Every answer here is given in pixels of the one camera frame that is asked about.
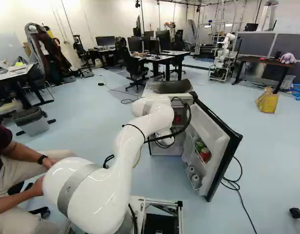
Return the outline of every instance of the beige pants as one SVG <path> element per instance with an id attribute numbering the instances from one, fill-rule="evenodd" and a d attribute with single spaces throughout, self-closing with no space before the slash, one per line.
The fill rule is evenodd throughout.
<path id="1" fill-rule="evenodd" d="M 48 151 L 42 154 L 49 158 L 63 159 L 76 156 L 71 151 Z M 8 196 L 8 189 L 24 180 L 45 173 L 37 163 L 13 160 L 1 156 L 3 167 L 0 171 L 0 197 Z M 0 214 L 0 234 L 58 234 L 55 224 L 41 220 L 38 216 L 14 207 Z"/>

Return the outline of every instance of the table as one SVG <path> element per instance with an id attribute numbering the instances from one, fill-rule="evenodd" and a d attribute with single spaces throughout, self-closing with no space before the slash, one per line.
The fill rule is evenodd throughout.
<path id="1" fill-rule="evenodd" d="M 8 68 L 9 71 L 7 73 L 0 74 L 0 81 L 1 82 L 6 81 L 10 84 L 12 90 L 16 93 L 17 98 L 21 101 L 21 103 L 23 105 L 23 109 L 25 109 L 25 110 L 31 108 L 32 105 L 30 104 L 29 100 L 25 96 L 23 89 L 19 85 L 18 81 L 21 79 L 25 79 L 29 83 L 29 85 L 34 90 L 34 93 L 40 100 L 40 102 L 35 104 L 34 106 L 40 106 L 40 105 L 48 104 L 48 103 L 54 101 L 54 100 L 45 101 L 43 99 L 43 97 L 41 96 L 38 88 L 36 87 L 36 84 L 34 83 L 34 81 L 29 78 L 29 75 L 30 75 L 30 72 L 32 71 L 33 66 L 34 66 L 34 64 L 29 64 L 27 66 L 24 66 L 23 69 L 20 69 L 20 70 L 15 70 L 16 67 L 11 67 L 11 68 Z"/>
<path id="2" fill-rule="evenodd" d="M 115 48 L 104 49 L 104 50 L 94 48 L 94 49 L 89 49 L 88 51 L 90 53 L 96 52 L 99 55 L 99 58 L 101 59 L 104 68 L 107 67 L 107 59 L 105 56 L 115 55 L 115 53 L 117 52 Z"/>
<path id="3" fill-rule="evenodd" d="M 273 91 L 273 94 L 277 94 L 278 91 L 280 90 L 281 84 L 288 72 L 288 69 L 290 67 L 294 67 L 293 63 L 290 64 L 285 64 L 285 63 L 280 63 L 279 61 L 272 61 L 272 60 L 268 60 L 268 59 L 260 59 L 260 57 L 256 57 L 256 56 L 241 56 L 238 58 L 238 60 L 241 61 L 237 76 L 236 76 L 236 80 L 232 83 L 232 85 L 235 85 L 237 83 L 239 83 L 242 79 L 240 79 L 240 75 L 241 75 L 241 71 L 243 68 L 243 65 L 246 62 L 254 62 L 254 63 L 265 63 L 265 64 L 269 64 L 269 65 L 275 65 L 275 66 L 280 66 L 284 68 L 283 74 L 281 76 L 281 79 L 278 83 L 278 85 L 276 86 L 275 90 Z"/>
<path id="4" fill-rule="evenodd" d="M 184 60 L 184 57 L 187 55 L 190 55 L 190 51 L 173 51 L 173 50 L 164 50 L 160 52 L 161 55 L 169 55 L 169 56 L 174 56 L 177 64 L 178 64 L 178 80 L 182 79 L 182 61 Z"/>
<path id="5" fill-rule="evenodd" d="M 154 76 L 159 75 L 159 64 L 166 65 L 166 80 L 170 80 L 169 64 L 170 64 L 171 59 L 174 58 L 174 56 L 158 55 L 158 58 L 156 58 L 157 55 L 152 55 L 152 54 L 148 54 L 148 55 L 151 55 L 151 57 L 134 56 L 134 58 L 145 59 L 147 62 L 152 63 Z"/>

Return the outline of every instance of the green can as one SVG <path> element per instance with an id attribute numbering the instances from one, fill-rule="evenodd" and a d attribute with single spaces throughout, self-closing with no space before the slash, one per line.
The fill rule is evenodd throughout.
<path id="1" fill-rule="evenodd" d="M 203 147 L 205 147 L 204 142 L 201 139 L 198 139 L 197 142 L 195 143 L 195 148 L 196 148 L 198 154 L 200 154 L 200 150 Z"/>

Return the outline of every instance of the man's arm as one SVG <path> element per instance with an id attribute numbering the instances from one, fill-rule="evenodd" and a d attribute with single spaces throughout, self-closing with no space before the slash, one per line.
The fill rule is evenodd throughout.
<path id="1" fill-rule="evenodd" d="M 2 149 L 1 152 L 4 156 L 12 159 L 36 163 L 38 159 L 42 156 L 42 154 L 38 153 L 37 151 L 13 140 L 6 148 Z M 42 160 L 42 165 L 46 169 L 49 169 L 56 162 L 57 160 L 44 158 Z"/>
<path id="2" fill-rule="evenodd" d="M 24 202 L 35 196 L 41 196 L 42 179 L 43 177 L 39 178 L 29 190 L 11 196 L 0 197 L 0 214 L 7 210 L 10 210 L 21 202 Z"/>

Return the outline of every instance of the fridge door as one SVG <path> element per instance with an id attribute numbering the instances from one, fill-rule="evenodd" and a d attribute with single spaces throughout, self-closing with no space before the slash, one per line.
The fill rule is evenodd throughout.
<path id="1" fill-rule="evenodd" d="M 181 158 L 187 165 L 186 171 L 194 189 L 199 195 L 205 196 L 207 201 L 211 201 L 243 136 L 227 126 L 198 99 L 195 92 L 190 94 L 194 104 L 190 107 L 192 118 L 186 129 Z M 197 149 L 197 141 L 203 142 L 202 145 L 209 149 L 207 159 Z M 198 186 L 192 175 L 200 178 Z"/>

